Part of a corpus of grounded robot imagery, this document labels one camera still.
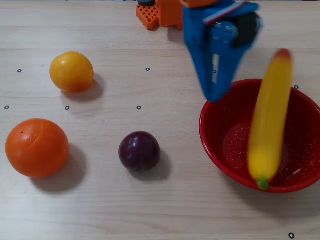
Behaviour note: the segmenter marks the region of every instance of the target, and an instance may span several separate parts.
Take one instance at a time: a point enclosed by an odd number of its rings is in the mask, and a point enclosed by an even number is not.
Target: robotic arm
[[[217,102],[228,92],[242,57],[262,27],[255,13],[259,5],[247,0],[181,0],[181,3],[185,6],[185,44],[206,99]],[[216,83],[214,55],[219,56]]]

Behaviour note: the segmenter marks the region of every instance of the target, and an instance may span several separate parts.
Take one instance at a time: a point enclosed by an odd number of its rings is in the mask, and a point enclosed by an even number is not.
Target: bowl
[[[249,131],[261,79],[232,84],[219,102],[206,102],[199,131],[213,163],[231,179],[260,190],[249,174]],[[320,108],[305,94],[292,88],[285,122],[281,164],[269,183],[269,193],[305,189],[320,178]]]

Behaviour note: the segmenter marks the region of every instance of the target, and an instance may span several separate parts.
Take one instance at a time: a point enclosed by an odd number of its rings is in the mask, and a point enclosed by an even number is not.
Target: yellow banana
[[[262,81],[249,136],[248,168],[262,190],[268,189],[281,163],[292,78],[291,53],[280,49]]]

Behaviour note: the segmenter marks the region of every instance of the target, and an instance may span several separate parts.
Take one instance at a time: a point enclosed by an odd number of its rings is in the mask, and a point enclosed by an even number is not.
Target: plastic fruit
[[[65,164],[69,142],[57,124],[45,119],[29,119],[10,132],[5,153],[19,173],[30,178],[44,178]]]
[[[276,175],[293,79],[293,61],[287,49],[273,57],[262,81],[251,125],[248,168],[258,187],[267,190]]]
[[[79,93],[87,90],[94,80],[94,68],[81,53],[66,52],[57,56],[50,66],[50,77],[62,91]]]
[[[150,170],[160,160],[160,146],[156,138],[145,131],[126,136],[119,147],[122,164],[131,171]]]

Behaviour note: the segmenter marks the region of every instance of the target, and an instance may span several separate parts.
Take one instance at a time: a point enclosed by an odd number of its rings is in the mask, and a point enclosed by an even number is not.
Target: tangerine
[[[79,93],[87,90],[94,80],[94,68],[86,56],[68,51],[57,56],[50,66],[50,77],[62,91]]]
[[[30,178],[44,178],[65,164],[69,141],[65,132],[54,122],[29,119],[10,132],[5,153],[19,173]]]

